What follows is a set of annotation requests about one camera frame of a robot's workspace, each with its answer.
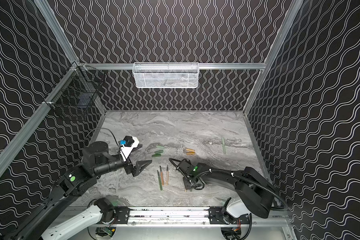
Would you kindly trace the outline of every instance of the brown pencil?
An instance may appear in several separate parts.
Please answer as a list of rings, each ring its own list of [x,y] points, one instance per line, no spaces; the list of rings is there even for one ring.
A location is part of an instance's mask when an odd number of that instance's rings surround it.
[[[161,184],[164,185],[164,177],[163,177],[163,171],[161,170],[161,166],[160,166],[160,176],[161,176]]]

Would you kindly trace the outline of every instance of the green pencil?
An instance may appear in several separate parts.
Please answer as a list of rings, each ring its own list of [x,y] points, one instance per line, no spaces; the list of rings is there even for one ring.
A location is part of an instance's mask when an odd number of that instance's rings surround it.
[[[163,186],[161,185],[160,173],[157,171],[158,184],[160,185],[160,191],[163,190]]]
[[[221,141],[223,142],[223,153],[225,155],[225,140],[224,140],[224,137],[221,138]]]

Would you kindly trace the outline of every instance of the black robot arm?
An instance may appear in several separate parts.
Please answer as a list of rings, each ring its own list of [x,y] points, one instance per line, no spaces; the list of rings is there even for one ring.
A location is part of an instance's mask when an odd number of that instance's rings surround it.
[[[286,210],[287,203],[275,193],[273,186],[252,167],[244,170],[225,170],[208,166],[204,163],[193,165],[189,160],[169,161],[182,173],[185,189],[200,190],[204,184],[213,184],[236,191],[246,208],[261,218],[268,218],[270,210]],[[277,198],[283,206],[272,207]]]
[[[137,145],[131,151],[141,148]],[[36,240],[41,237],[62,211],[78,199],[97,179],[105,173],[124,168],[127,174],[135,177],[147,167],[152,160],[137,161],[135,166],[122,149],[116,155],[108,153],[106,142],[94,142],[83,149],[83,160],[80,164],[66,171],[52,187],[49,196],[27,217],[15,231],[1,236],[5,240]]]

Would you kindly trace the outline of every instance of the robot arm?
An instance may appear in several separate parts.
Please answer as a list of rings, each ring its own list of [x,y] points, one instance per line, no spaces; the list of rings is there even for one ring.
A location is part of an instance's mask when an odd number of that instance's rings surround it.
[[[287,209],[285,200],[275,193],[273,186],[256,170],[246,167],[244,170],[230,171],[216,169],[204,163],[195,166],[187,160],[170,158],[169,161],[182,173],[185,189],[201,190],[204,184],[214,184],[236,191],[238,198],[227,200],[223,207],[226,213],[224,222],[233,222],[243,214],[253,213],[261,218],[268,218],[270,210]],[[272,207],[276,197],[282,207]]]
[[[82,213],[59,225],[46,229],[41,237],[43,240],[67,240],[95,223],[108,224],[116,221],[116,218],[114,206],[108,199],[101,198]]]
[[[130,142],[130,146],[127,141],[130,139],[134,142]],[[60,213],[84,194],[87,189],[97,183],[97,179],[108,172],[116,171],[120,168],[124,168],[127,174],[131,174],[135,177],[147,167],[152,160],[137,161],[133,166],[129,159],[129,154],[135,149],[141,148],[139,141],[135,137],[126,136],[124,138],[125,147],[132,147],[130,150],[120,148],[118,154],[111,156],[108,153],[108,144],[106,142],[94,142],[88,147],[83,149],[83,160],[80,164],[70,168],[64,175],[62,175],[58,181],[53,185],[49,196],[39,205],[25,221],[19,225],[19,227],[11,233],[2,236],[1,239],[5,240],[34,240],[39,239],[41,235],[43,237],[56,237],[54,233],[44,231],[51,225],[51,223],[60,215]],[[87,209],[85,212],[76,216],[75,218],[81,218],[78,231],[87,227],[87,225],[93,224],[93,221],[99,218],[103,218],[103,222],[106,222],[107,218],[113,217],[112,205],[103,203],[104,200],[97,200],[95,207]],[[54,231],[60,232],[58,237],[53,239],[67,239],[64,235],[72,231],[70,226],[75,223],[69,220],[65,224],[58,226],[58,229]]]

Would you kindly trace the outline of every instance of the cable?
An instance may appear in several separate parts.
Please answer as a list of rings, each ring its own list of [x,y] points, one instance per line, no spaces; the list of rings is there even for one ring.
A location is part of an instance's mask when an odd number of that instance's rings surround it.
[[[93,240],[97,240],[97,238],[93,238],[92,235],[89,233],[89,229],[87,228],[88,234],[89,236],[93,239]]]
[[[287,205],[287,202],[278,194],[276,194],[274,192],[274,190],[272,189],[269,189],[261,184],[259,184],[258,182],[250,179],[250,178],[247,178],[247,177],[243,177],[243,176],[239,176],[239,175],[236,175],[236,174],[233,174],[231,171],[228,171],[228,170],[224,170],[224,169],[216,169],[216,168],[211,168],[209,171],[205,171],[205,172],[201,172],[199,174],[197,174],[195,177],[193,177],[192,182],[195,182],[195,179],[197,179],[198,177],[201,177],[202,175],[205,175],[209,172],[221,172],[221,173],[224,173],[224,174],[228,174],[232,177],[235,177],[235,178],[238,178],[240,180],[243,180],[244,182],[246,183],[249,183],[249,184],[253,184],[263,190],[266,190],[268,191],[269,193],[271,193],[274,197],[276,197],[277,199],[279,199],[281,201],[281,203],[283,204],[282,207],[271,207],[270,210],[273,210],[273,211],[285,211],[288,209],[288,205]]]
[[[251,231],[251,228],[252,228],[252,214],[249,214],[249,221],[250,221],[250,226],[248,228],[247,233],[242,238],[240,238],[239,240],[244,240],[250,234],[250,231]]]
[[[95,200],[97,200],[97,199],[92,199],[91,201],[89,201],[89,203],[88,203],[88,205],[87,205],[87,208],[89,208],[89,206],[91,206],[91,205],[92,205],[92,202],[95,201]]]
[[[195,189],[195,190],[203,190],[204,187],[205,187],[205,184],[202,182],[202,187],[201,188],[200,187],[194,187],[193,189]]]
[[[240,218],[238,218],[237,221],[237,228],[235,230],[233,230],[234,232],[236,232],[237,230],[239,230],[241,228],[241,222],[240,222]]]
[[[91,132],[93,132],[93,131],[95,131],[95,130],[97,130],[97,129],[105,129],[105,130],[108,130],[108,131],[112,134],[113,138],[115,139],[116,145],[119,147],[119,149],[121,149],[121,147],[120,147],[119,143],[117,142],[116,137],[115,137],[115,135],[113,134],[113,132],[112,132],[110,129],[104,128],[104,127],[96,127],[96,128],[94,128],[94,129],[92,129],[91,131],[88,132],[87,136],[85,136],[84,140],[87,139],[88,135],[89,135]]]
[[[88,132],[88,134],[87,134],[87,136],[85,136],[84,140],[87,139],[88,135],[89,135],[91,132],[93,132],[93,131],[95,131],[95,130],[97,130],[97,129],[105,129],[105,130],[108,130],[108,131],[112,134],[113,139],[115,140],[116,145],[119,147],[119,150],[120,150],[121,154],[124,156],[125,160],[127,160],[127,158],[125,157],[123,151],[121,151],[121,147],[120,147],[119,143],[117,142],[115,135],[114,135],[113,132],[112,132],[110,129],[108,129],[108,128],[105,128],[105,127],[96,127],[96,128],[94,128],[94,129],[92,129],[91,131]]]
[[[174,159],[174,158],[169,158],[169,161],[172,163],[173,166],[176,167],[176,170],[178,170],[184,177],[187,181],[189,181],[189,178],[187,177],[187,175],[183,172],[183,170],[181,168],[179,168],[178,165],[176,165],[173,161],[176,161],[176,162],[180,162],[180,160],[177,160],[177,159]]]

